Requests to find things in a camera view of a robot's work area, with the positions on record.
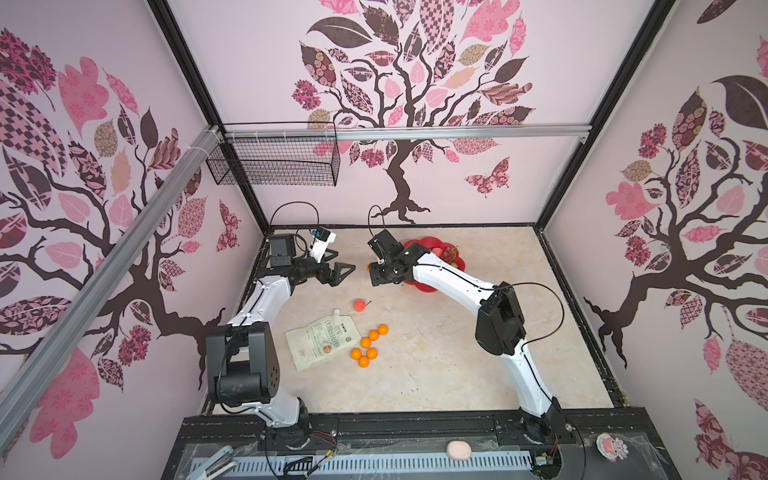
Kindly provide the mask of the red flower-shaped fruit bowl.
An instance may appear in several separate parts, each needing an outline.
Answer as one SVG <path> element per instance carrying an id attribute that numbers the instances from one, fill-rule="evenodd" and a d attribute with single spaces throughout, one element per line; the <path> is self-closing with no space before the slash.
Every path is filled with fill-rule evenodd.
<path id="1" fill-rule="evenodd" d="M 424 237 L 418 240 L 408 240 L 404 243 L 404 247 L 408 248 L 414 244 L 421 245 L 428 249 L 431 253 L 438 256 L 442 261 L 450 264 L 453 268 L 457 268 L 460 271 L 466 269 L 466 263 L 461 258 L 458 247 L 452 243 L 443 242 L 437 237 Z"/>

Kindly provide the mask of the purple fake grape bunch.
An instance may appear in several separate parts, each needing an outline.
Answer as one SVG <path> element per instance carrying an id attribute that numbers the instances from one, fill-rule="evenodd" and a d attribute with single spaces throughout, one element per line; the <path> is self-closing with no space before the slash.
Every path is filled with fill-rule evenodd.
<path id="1" fill-rule="evenodd" d="M 454 246 L 452 244 L 447 244 L 443 248 L 442 254 L 441 254 L 440 258 L 444 262 L 446 262 L 446 263 L 450 264 L 451 266 L 453 266 L 454 268 L 457 268 L 458 264 L 459 264 L 459 261 L 458 261 L 459 250 L 458 250 L 458 248 L 456 246 Z"/>

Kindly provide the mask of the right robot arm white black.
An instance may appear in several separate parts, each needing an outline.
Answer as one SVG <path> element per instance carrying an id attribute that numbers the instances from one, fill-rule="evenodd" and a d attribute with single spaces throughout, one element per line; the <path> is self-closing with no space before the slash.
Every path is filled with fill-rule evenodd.
<path id="1" fill-rule="evenodd" d="M 474 278 L 420 244 L 404 246 L 387 230 L 369 240 L 368 246 L 377 257 L 369 265 L 374 286 L 424 284 L 476 316 L 475 340 L 507 366 L 519 402 L 521 430 L 528 440 L 555 443 L 567 434 L 559 401 L 545 387 L 532 358 L 514 285 Z"/>

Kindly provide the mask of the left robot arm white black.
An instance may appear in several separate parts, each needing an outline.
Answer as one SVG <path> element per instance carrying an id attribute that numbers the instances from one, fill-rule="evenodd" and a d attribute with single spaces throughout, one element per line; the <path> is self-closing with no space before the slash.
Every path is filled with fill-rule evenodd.
<path id="1" fill-rule="evenodd" d="M 255 415 L 277 439 L 301 448 L 311 436 L 303 400 L 280 386 L 272 326 L 295 288 L 310 279 L 336 287 L 355 267 L 336 263 L 336 234 L 317 227 L 306 251 L 296 252 L 295 234 L 268 237 L 257 255 L 250 296 L 226 324 L 206 338 L 208 399 L 228 415 Z"/>

